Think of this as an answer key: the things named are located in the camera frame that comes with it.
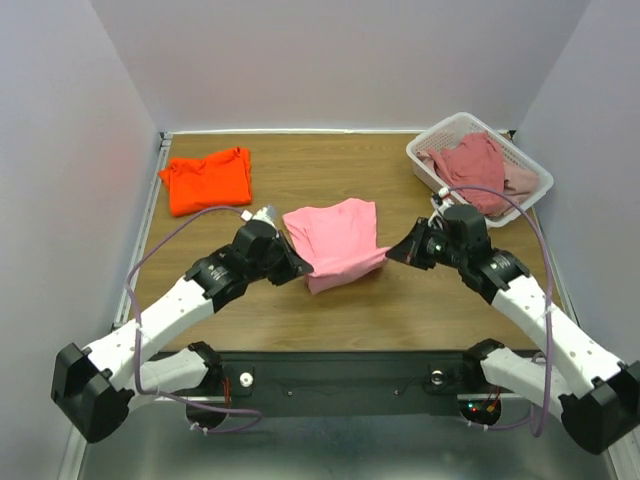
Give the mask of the bright pink t shirt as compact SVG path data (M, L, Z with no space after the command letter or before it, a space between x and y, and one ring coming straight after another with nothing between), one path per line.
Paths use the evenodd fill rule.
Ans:
M303 207L283 216L296 252L313 267L313 294L354 282L381 268L386 247L377 245L373 202L349 198L330 207Z

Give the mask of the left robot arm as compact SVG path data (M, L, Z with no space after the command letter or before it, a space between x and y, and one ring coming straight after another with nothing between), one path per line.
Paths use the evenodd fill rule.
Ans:
M148 397L174 399L180 390L215 392L223 371L204 343L154 360L187 328L268 280L284 285L312 273L312 266L270 221L253 217L231 243L200 258L146 310L85 347L70 343L54 361L51 398L90 444L114 433Z

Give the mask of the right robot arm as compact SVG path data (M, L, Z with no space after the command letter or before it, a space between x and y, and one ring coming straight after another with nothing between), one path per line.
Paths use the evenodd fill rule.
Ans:
M590 338L542 290L524 264L493 247L484 217L453 205L418 218L388 259L421 270L455 269L462 282L509 318L540 348L527 360L493 339L465 353L463 384L512 391L559 419L572 440L601 454L639 425L639 365L627 364Z

